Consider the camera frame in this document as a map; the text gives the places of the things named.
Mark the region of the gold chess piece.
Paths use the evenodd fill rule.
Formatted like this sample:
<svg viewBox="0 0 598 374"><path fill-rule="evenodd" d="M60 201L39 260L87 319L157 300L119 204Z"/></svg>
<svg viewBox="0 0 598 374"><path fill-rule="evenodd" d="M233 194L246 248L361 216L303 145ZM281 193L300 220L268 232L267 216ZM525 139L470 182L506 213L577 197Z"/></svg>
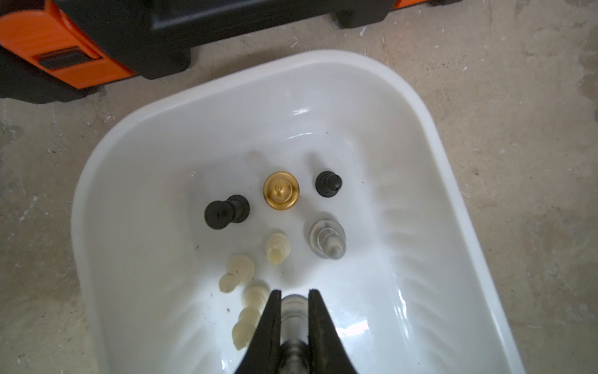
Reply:
<svg viewBox="0 0 598 374"><path fill-rule="evenodd" d="M297 179L286 171L272 173L263 185L264 199L274 210L289 210L297 203L300 194Z"/></svg>

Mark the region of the silver chess piece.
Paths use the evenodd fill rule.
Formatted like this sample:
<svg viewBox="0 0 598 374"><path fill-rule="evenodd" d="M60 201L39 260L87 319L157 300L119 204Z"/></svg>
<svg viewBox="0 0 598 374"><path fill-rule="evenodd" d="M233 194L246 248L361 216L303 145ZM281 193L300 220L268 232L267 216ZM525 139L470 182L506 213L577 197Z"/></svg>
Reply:
<svg viewBox="0 0 598 374"><path fill-rule="evenodd" d="M281 303L279 373L310 373L308 350L308 299L288 295Z"/></svg>
<svg viewBox="0 0 598 374"><path fill-rule="evenodd" d="M314 254L327 260L340 260L347 251L344 228L333 219L316 221L309 231L308 242Z"/></svg>

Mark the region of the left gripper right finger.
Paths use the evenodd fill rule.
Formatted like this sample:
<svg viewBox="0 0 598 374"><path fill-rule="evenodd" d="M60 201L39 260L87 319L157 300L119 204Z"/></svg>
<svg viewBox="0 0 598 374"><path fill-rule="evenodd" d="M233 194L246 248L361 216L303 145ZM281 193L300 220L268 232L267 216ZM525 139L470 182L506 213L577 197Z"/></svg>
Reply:
<svg viewBox="0 0 598 374"><path fill-rule="evenodd" d="M357 373L316 289L308 293L308 351L310 373Z"/></svg>

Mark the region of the black chess pawn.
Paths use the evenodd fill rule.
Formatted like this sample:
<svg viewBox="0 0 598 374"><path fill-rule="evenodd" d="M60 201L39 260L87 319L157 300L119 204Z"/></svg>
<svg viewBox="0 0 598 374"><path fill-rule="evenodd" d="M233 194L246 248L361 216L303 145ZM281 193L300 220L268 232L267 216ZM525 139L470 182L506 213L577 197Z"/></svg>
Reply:
<svg viewBox="0 0 598 374"><path fill-rule="evenodd" d="M325 198L336 196L343 185L343 180L332 171L323 171L316 178L316 192Z"/></svg>

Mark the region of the white chess piece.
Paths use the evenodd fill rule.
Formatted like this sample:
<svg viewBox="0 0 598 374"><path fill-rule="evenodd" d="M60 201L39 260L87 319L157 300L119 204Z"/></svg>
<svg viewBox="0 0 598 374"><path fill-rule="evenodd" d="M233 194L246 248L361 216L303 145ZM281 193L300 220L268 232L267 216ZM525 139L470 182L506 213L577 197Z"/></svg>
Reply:
<svg viewBox="0 0 598 374"><path fill-rule="evenodd" d="M273 265L280 265L291 253L291 241L283 232L275 232L266 240L266 258Z"/></svg>

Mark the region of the black chess piece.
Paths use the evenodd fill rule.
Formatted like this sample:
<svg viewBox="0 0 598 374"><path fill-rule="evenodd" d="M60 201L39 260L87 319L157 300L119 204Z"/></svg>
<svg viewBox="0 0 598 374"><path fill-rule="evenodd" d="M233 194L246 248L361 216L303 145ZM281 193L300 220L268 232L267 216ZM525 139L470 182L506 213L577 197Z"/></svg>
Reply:
<svg viewBox="0 0 598 374"><path fill-rule="evenodd" d="M207 225L214 230L221 230L231 223L241 223L250 214L249 201L241 195L230 196L226 200L211 202L205 209Z"/></svg>

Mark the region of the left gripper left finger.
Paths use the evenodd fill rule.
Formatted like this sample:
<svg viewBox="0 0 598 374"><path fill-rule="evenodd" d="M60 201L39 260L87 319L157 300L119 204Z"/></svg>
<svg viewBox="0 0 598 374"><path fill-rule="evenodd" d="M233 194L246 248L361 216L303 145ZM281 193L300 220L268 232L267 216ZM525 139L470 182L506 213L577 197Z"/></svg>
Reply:
<svg viewBox="0 0 598 374"><path fill-rule="evenodd" d="M280 367L280 290L270 293L263 315L236 374L277 374Z"/></svg>

